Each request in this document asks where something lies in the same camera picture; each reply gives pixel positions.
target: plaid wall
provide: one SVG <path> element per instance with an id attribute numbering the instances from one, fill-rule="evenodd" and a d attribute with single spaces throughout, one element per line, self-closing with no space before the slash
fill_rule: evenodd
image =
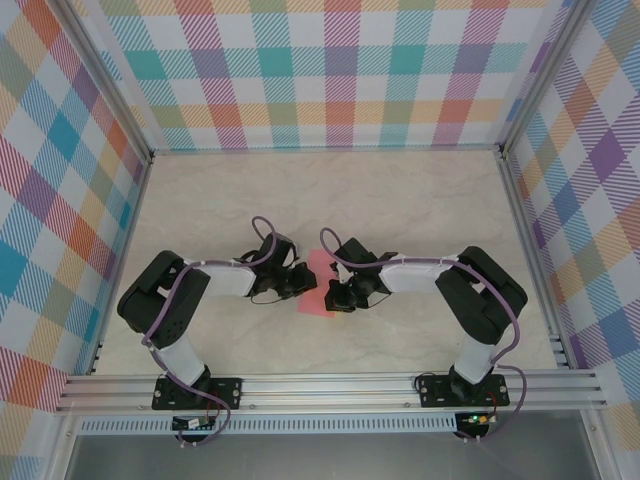
<path id="1" fill-rule="evenodd" d="M 89 15 L 97 2 L 102 23 Z M 546 33 L 538 21 L 559 5 L 73 3 L 151 144 L 173 150 L 493 144 L 517 89 L 508 105 L 505 93 Z M 117 52 L 105 44 L 113 35 Z"/>
<path id="2" fill-rule="evenodd" d="M 518 90 L 518 95 L 516 97 L 516 100 L 513 102 L 511 109 L 509 110 L 509 115 L 507 115 L 507 119 L 504 122 L 502 129 L 500 130 L 500 134 L 498 135 L 498 140 L 496 143 L 500 143 L 500 144 L 504 143 L 506 136 L 509 133 L 509 129 L 513 124 L 513 120 L 516 118 L 516 115 L 520 111 L 522 102 L 524 102 L 524 99 L 527 97 L 527 95 L 531 91 L 531 87 L 533 86 L 533 83 L 535 82 L 536 77 L 538 76 L 538 72 L 540 71 L 540 68 L 544 64 L 545 60 L 547 59 L 551 46 L 556 41 L 556 38 L 558 38 L 558 35 L 562 31 L 564 22 L 566 21 L 567 16 L 569 15 L 569 12 L 571 10 L 571 7 L 575 2 L 576 0 L 562 1 L 562 6 L 558 10 L 556 17 L 553 20 L 553 24 L 551 25 L 551 28 L 547 32 L 547 35 L 544 38 L 544 42 L 542 42 L 542 45 L 540 46 L 540 50 L 538 50 L 538 54 L 536 55 L 535 60 L 531 64 L 531 67 L 527 72 L 527 76 L 525 77 L 524 82 L 522 82 L 522 85 L 520 86 L 520 90 Z"/>
<path id="3" fill-rule="evenodd" d="M 640 468 L 640 0 L 600 0 L 513 162 L 562 322 Z"/>
<path id="4" fill-rule="evenodd" d="M 0 12 L 0 479 L 17 480 L 84 373 L 143 163 L 44 0 Z"/>

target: black mounting plate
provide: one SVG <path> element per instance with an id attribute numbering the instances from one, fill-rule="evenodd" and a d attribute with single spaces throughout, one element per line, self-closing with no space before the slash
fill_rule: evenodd
<path id="1" fill-rule="evenodd" d="M 416 378 L 415 386 L 420 394 L 422 408 L 493 407 L 493 398 L 488 392 L 495 395 L 498 407 L 506 407 L 510 403 L 504 375 L 489 375 L 482 390 L 472 400 L 464 403 L 451 391 L 449 375 L 421 375 Z"/>
<path id="2" fill-rule="evenodd" d="M 242 379 L 237 377 L 209 379 L 209 393 L 214 395 L 229 405 L 231 410 L 240 408 L 240 399 L 242 398 Z M 151 402 L 152 410 L 205 410 L 207 401 L 195 395 L 187 394 L 178 385 L 173 383 L 167 377 L 160 377 L 156 381 L 153 401 Z M 217 406 L 212 405 L 211 410 L 217 411 Z"/>

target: metal extrusion bar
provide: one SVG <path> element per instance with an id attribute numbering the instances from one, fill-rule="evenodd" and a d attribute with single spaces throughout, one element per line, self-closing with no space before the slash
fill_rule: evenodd
<path id="1" fill-rule="evenodd" d="M 552 290 L 546 279 L 542 258 L 535 245 L 535 236 L 533 230 L 527 221 L 525 214 L 524 202 L 518 193 L 518 187 L 513 178 L 511 166 L 507 163 L 501 152 L 496 151 L 496 162 L 498 165 L 498 172 L 500 173 L 500 180 L 509 202 L 509 207 L 513 216 L 513 221 L 520 238 L 520 244 L 522 250 L 525 253 L 525 260 L 529 269 L 529 274 L 533 280 L 533 286 L 536 290 L 536 296 L 540 304 L 540 310 L 544 316 L 544 320 L 549 328 L 549 333 L 560 334 L 562 339 L 568 339 L 567 335 L 564 335 L 562 325 L 559 322 L 559 314 L 557 307 L 553 299 Z"/>
<path id="2" fill-rule="evenodd" d="M 505 376 L 511 405 L 522 394 L 517 373 Z M 465 412 L 468 408 L 422 409 L 413 379 L 419 373 L 248 375 L 243 378 L 240 409 L 233 415 Z M 530 370 L 524 410 L 581 410 L 603 408 L 606 400 L 591 370 Z M 69 377 L 58 405 L 65 415 L 158 415 L 151 410 L 156 376 Z M 204 414 L 204 412 L 167 412 Z"/>
<path id="3" fill-rule="evenodd" d="M 75 10 L 69 5 L 68 0 L 48 0 L 47 3 L 64 28 L 107 104 L 113 110 L 115 118 L 126 132 L 136 149 L 136 153 L 143 157 L 147 163 L 150 163 L 151 147 L 145 140 L 138 122 L 122 98 L 109 69 L 100 56 L 100 52 L 93 45 Z"/>
<path id="4" fill-rule="evenodd" d="M 504 141 L 504 150 L 507 153 L 511 152 L 514 145 L 527 129 L 549 85 L 555 80 L 556 75 L 560 71 L 565 58 L 567 58 L 573 46 L 573 42 L 578 37 L 582 26 L 591 15 L 597 3 L 598 0 L 578 0 L 574 3 L 558 38 L 551 46 L 544 65 L 538 72 L 527 98 L 525 98 L 507 133 Z"/>

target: robotic arm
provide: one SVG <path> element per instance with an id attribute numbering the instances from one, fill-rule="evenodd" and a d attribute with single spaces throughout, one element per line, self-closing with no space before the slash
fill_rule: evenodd
<path id="1" fill-rule="evenodd" d="M 154 355 L 166 370 L 180 382 L 202 392 L 212 391 L 208 367 L 196 354 L 186 334 L 200 299 L 203 296 L 235 295 L 254 297 L 268 289 L 275 290 L 281 299 L 295 297 L 317 286 L 314 273 L 306 263 L 294 264 L 297 252 L 294 243 L 276 234 L 275 249 L 271 251 L 273 234 L 264 238 L 259 250 L 247 252 L 234 260 L 235 265 L 201 265 L 190 268 L 182 277 L 169 309 L 149 341 Z M 192 262 L 174 252 L 159 253 L 138 279 L 129 287 L 118 303 L 118 314 L 136 333 L 146 335 L 158 318 L 169 291 L 180 272 Z M 204 408 L 206 399 L 186 391 L 173 392 L 182 405 Z"/>
<path id="2" fill-rule="evenodd" d="M 485 287 L 474 288 L 478 280 L 466 271 L 443 263 L 404 263 L 407 258 L 387 252 L 380 258 L 367 251 L 355 238 L 345 242 L 335 256 L 352 264 L 391 264 L 355 268 L 332 265 L 341 280 L 330 280 L 325 305 L 329 311 L 353 312 L 369 308 L 368 297 L 379 292 L 440 292 L 467 334 L 462 352 L 449 371 L 446 388 L 463 404 L 470 404 L 486 386 L 493 370 L 495 348 L 511 324 L 498 299 Z M 457 257 L 448 257 L 487 279 L 507 301 L 516 317 L 527 303 L 527 295 L 495 261 L 478 247 L 468 247 Z"/>

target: purple cable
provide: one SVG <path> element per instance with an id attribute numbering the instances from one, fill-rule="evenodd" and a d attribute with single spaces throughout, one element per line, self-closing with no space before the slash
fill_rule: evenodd
<path id="1" fill-rule="evenodd" d="M 437 264 L 451 265 L 451 266 L 454 266 L 454 267 L 459 268 L 461 270 L 464 270 L 465 272 L 467 272 L 471 276 L 473 276 L 476 280 L 478 280 L 480 283 L 482 283 L 491 292 L 491 294 L 494 297 L 496 297 L 496 299 L 498 300 L 500 305 L 502 305 L 502 308 L 504 308 L 505 312 L 507 312 L 509 320 L 511 320 L 511 325 L 513 325 L 513 341 L 509 345 L 504 347 L 502 350 L 500 350 L 500 352 L 491 359 L 491 364 L 492 365 L 496 365 L 496 362 L 498 360 L 500 360 L 507 353 L 512 351 L 514 348 L 516 348 L 516 346 L 518 346 L 518 343 L 520 343 L 520 325 L 518 324 L 518 318 L 516 317 L 515 313 L 513 313 L 513 310 L 511 309 L 511 306 L 507 303 L 507 301 L 500 294 L 500 292 L 498 292 L 498 290 L 491 284 L 491 282 L 489 282 L 489 280 L 484 278 L 482 275 L 480 275 L 478 272 L 476 272 L 469 265 L 465 265 L 464 263 L 460 263 L 460 262 L 457 262 L 455 260 L 449 260 L 447 258 L 433 258 L 433 257 L 431 257 L 431 258 L 430 257 L 425 257 L 425 258 L 404 258 L 404 259 L 386 260 L 386 261 L 382 261 L 382 262 L 372 262 L 372 263 L 353 263 L 353 262 L 348 262 L 348 261 L 343 260 L 342 258 L 338 257 L 329 248 L 329 246 L 327 245 L 327 243 L 324 240 L 324 234 L 327 233 L 327 232 L 330 233 L 333 236 L 333 238 L 338 242 L 338 245 L 342 246 L 342 241 L 340 241 L 340 237 L 338 237 L 338 234 L 335 231 L 333 231 L 331 228 L 324 227 L 322 230 L 320 230 L 320 243 L 322 244 L 322 247 L 329 254 L 329 256 L 331 256 L 331 258 L 333 258 L 336 262 L 341 263 L 342 265 L 345 265 L 347 267 L 351 267 L 351 268 L 372 268 L 372 267 L 384 267 L 386 265 L 402 265 L 402 264 L 405 264 L 405 263 L 437 263 Z M 504 429 L 504 427 L 506 427 L 509 423 L 511 423 L 511 421 L 518 415 L 518 413 L 522 409 L 522 405 L 524 404 L 525 396 L 527 395 L 527 379 L 526 379 L 526 377 L 524 375 L 524 372 L 522 370 L 520 370 L 518 367 L 514 367 L 514 366 L 511 366 L 511 365 L 496 365 L 496 366 L 498 368 L 504 368 L 505 370 L 514 370 L 514 371 L 516 371 L 516 372 L 518 372 L 520 374 L 520 377 L 522 378 L 522 395 L 520 396 L 520 400 L 518 400 L 518 404 L 516 405 L 516 408 L 513 410 L 513 413 L 511 414 L 509 419 L 498 430 L 496 430 L 495 432 L 493 432 L 491 434 L 485 435 L 485 438 L 487 438 L 490 435 L 495 435 L 496 433 L 502 431 Z"/>
<path id="2" fill-rule="evenodd" d="M 228 266 L 228 267 L 244 267 L 244 268 L 246 268 L 246 267 L 255 267 L 256 265 L 260 265 L 261 263 L 266 262 L 273 255 L 273 252 L 276 251 L 276 238 L 278 236 L 278 233 L 276 232 L 276 229 L 273 226 L 273 224 L 267 218 L 265 218 L 263 216 L 260 216 L 260 215 L 257 215 L 257 216 L 255 216 L 255 217 L 253 217 L 251 219 L 251 225 L 253 226 L 253 229 L 256 231 L 256 233 L 258 234 L 258 236 L 262 240 L 264 240 L 265 237 L 263 237 L 260 234 L 260 232 L 258 231 L 258 227 L 256 226 L 256 220 L 263 221 L 264 223 L 267 224 L 267 226 L 271 230 L 272 241 L 271 241 L 271 246 L 269 247 L 269 251 L 267 252 L 267 254 L 264 257 L 256 260 L 255 262 L 248 262 L 248 263 L 239 263 L 239 262 L 235 262 L 235 261 L 229 262 L 229 261 L 224 261 L 224 260 L 205 260 L 205 261 L 190 263 L 189 265 L 187 265 L 186 267 L 184 267 L 180 271 L 180 273 L 178 274 L 178 276 L 174 280 L 173 285 L 171 286 L 171 290 L 169 290 L 169 294 L 167 295 L 167 298 L 164 301 L 164 304 L 162 305 L 162 308 L 160 309 L 160 313 L 158 313 L 157 318 L 154 320 L 154 322 L 151 325 L 151 327 L 149 328 L 149 330 L 147 330 L 147 333 L 144 335 L 144 337 L 142 337 L 142 342 L 141 342 L 142 345 L 144 345 L 145 347 L 148 347 L 151 350 L 151 356 L 153 357 L 155 362 L 158 364 L 158 366 L 162 369 L 162 371 L 167 372 L 167 374 L 166 374 L 167 378 L 169 378 L 172 382 L 176 383 L 178 386 L 180 386 L 181 388 L 187 390 L 188 392 L 191 392 L 191 393 L 193 393 L 195 395 L 200 395 L 201 397 L 204 397 L 207 400 L 215 402 L 216 404 L 220 405 L 221 407 L 223 407 L 227 411 L 227 418 L 225 419 L 224 423 L 220 426 L 220 428 L 218 428 L 218 430 L 216 430 L 214 433 L 212 433 L 211 435 L 207 436 L 207 438 L 205 438 L 204 440 L 199 442 L 198 445 L 204 445 L 206 443 L 209 443 L 214 438 L 216 438 L 218 435 L 220 435 L 220 433 L 225 428 L 227 428 L 227 425 L 229 424 L 229 420 L 231 419 L 231 409 L 229 408 L 229 405 L 227 405 L 222 399 L 220 399 L 220 398 L 218 398 L 218 397 L 216 397 L 214 395 L 211 395 L 209 393 L 202 392 L 200 390 L 197 390 L 197 389 L 187 385 L 182 380 L 180 380 L 178 377 L 176 377 L 171 372 L 169 372 L 167 370 L 166 365 L 164 364 L 164 362 L 162 362 L 162 360 L 160 359 L 158 353 L 153 348 L 153 345 L 151 344 L 151 337 L 153 336 L 153 334 L 156 332 L 156 330 L 158 330 L 158 328 L 162 324 L 162 321 L 164 320 L 164 317 L 167 315 L 167 312 L 169 311 L 169 307 L 171 306 L 171 302 L 173 301 L 173 297 L 175 297 L 175 294 L 176 294 L 176 291 L 178 289 L 178 286 L 180 285 L 180 282 L 182 282 L 182 279 L 187 274 L 187 272 L 189 272 L 189 270 L 191 270 L 192 268 L 201 267 L 201 266 L 204 266 L 204 265 L 221 265 L 221 266 Z M 185 445 L 185 444 L 192 445 L 191 443 L 185 442 L 185 440 L 182 438 L 182 432 L 178 433 L 178 438 L 180 439 L 180 441 L 183 442 L 182 443 L 183 445 Z"/>
<path id="3" fill-rule="evenodd" d="M 191 393 L 193 393 L 195 395 L 200 395 L 201 397 L 204 397 L 207 400 L 209 400 L 211 402 L 214 402 L 217 405 L 220 405 L 222 408 L 224 408 L 227 411 L 227 417 L 224 419 L 224 422 L 222 423 L 222 425 L 220 425 L 220 427 L 218 427 L 218 429 L 215 432 L 213 432 L 211 435 L 208 435 L 204 440 L 201 440 L 200 442 L 198 442 L 195 445 L 194 445 L 194 443 L 187 442 L 184 438 L 182 438 L 182 430 L 180 430 L 178 432 L 178 439 L 182 442 L 182 445 L 189 445 L 191 447 L 196 447 L 196 446 L 205 445 L 205 444 L 213 441 L 218 435 L 220 435 L 222 433 L 222 431 L 225 428 L 227 428 L 227 425 L 229 425 L 229 420 L 231 420 L 231 408 L 229 408 L 229 405 L 227 404 L 227 402 L 225 402 L 221 398 L 218 398 L 218 397 L 216 397 L 214 395 L 210 395 L 208 393 L 205 393 L 205 392 L 202 392 L 200 390 L 197 390 L 197 389 L 187 385 L 182 380 L 180 380 L 178 377 L 173 375 L 171 372 L 169 372 L 167 370 L 167 366 L 164 364 L 162 359 L 160 359 L 160 356 L 158 355 L 158 352 L 156 350 L 153 350 L 151 352 L 151 356 L 156 361 L 158 366 L 162 369 L 162 371 L 166 372 L 167 378 L 169 380 L 171 380 L 173 383 L 175 383 L 176 385 L 178 385 L 179 387 L 185 389 L 188 392 L 191 392 Z"/>

